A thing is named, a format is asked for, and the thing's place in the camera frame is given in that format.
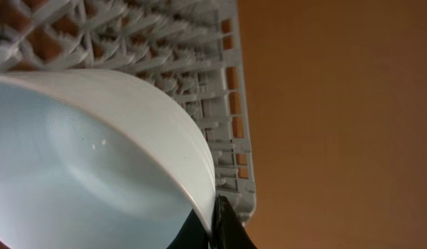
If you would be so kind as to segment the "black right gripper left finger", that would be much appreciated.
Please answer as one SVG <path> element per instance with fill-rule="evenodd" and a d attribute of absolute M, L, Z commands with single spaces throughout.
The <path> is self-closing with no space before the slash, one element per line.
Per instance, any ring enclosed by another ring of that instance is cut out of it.
<path fill-rule="evenodd" d="M 192 210 L 167 249 L 207 249 L 209 239 L 198 216 Z"/>

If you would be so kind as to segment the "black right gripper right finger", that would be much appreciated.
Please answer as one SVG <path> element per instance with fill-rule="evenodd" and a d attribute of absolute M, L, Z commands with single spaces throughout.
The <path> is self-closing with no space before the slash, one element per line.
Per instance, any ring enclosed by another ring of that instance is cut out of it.
<path fill-rule="evenodd" d="M 256 249 L 226 196 L 216 198 L 213 239 L 217 249 Z"/>

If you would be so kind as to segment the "light blue rice bowl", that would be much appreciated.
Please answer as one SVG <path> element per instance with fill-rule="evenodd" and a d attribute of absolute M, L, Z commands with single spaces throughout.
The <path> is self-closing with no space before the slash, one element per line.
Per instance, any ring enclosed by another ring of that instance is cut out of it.
<path fill-rule="evenodd" d="M 0 241 L 166 248 L 194 215 L 212 238 L 214 163 L 190 115 L 100 69 L 0 74 Z"/>

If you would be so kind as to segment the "grey dishwasher rack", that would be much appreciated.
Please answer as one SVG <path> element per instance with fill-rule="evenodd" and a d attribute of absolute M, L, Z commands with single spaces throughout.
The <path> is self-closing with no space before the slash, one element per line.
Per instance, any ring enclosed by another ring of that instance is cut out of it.
<path fill-rule="evenodd" d="M 216 191 L 256 211 L 235 1 L 0 0 L 0 72 L 105 68 L 146 80 L 196 122 Z"/>

